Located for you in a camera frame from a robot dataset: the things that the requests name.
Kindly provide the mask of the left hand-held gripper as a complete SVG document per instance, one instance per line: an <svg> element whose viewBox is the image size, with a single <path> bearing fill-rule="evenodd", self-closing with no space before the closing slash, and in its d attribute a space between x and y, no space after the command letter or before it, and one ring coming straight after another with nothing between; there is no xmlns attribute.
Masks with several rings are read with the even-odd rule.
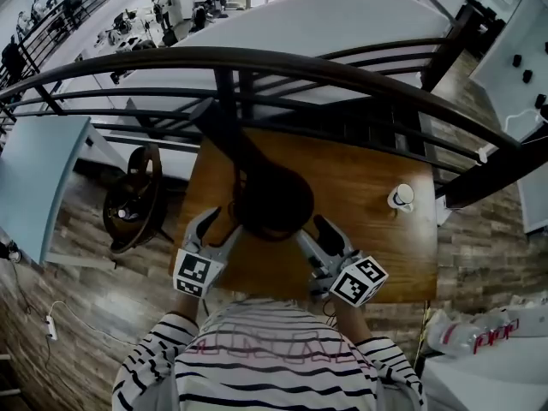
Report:
<svg viewBox="0 0 548 411"><path fill-rule="evenodd" d="M207 230L222 207L212 207L188 224L184 244L178 249L173 270L173 288L195 298L204 298L228 264L228 256L238 242L243 227L235 226L220 243L203 246Z"/></svg>

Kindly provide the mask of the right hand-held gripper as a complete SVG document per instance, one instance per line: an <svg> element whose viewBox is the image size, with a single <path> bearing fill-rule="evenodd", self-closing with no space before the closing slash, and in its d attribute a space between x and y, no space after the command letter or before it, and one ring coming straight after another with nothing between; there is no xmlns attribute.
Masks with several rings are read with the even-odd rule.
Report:
<svg viewBox="0 0 548 411"><path fill-rule="evenodd" d="M389 273L371 255L354 250L349 238L330 220L315 215L318 230L315 241L306 231L296 235L301 252L313 267L309 295L315 301L338 297L352 307L361 307L371 300L389 277ZM330 258L325 255L345 255Z"/></svg>

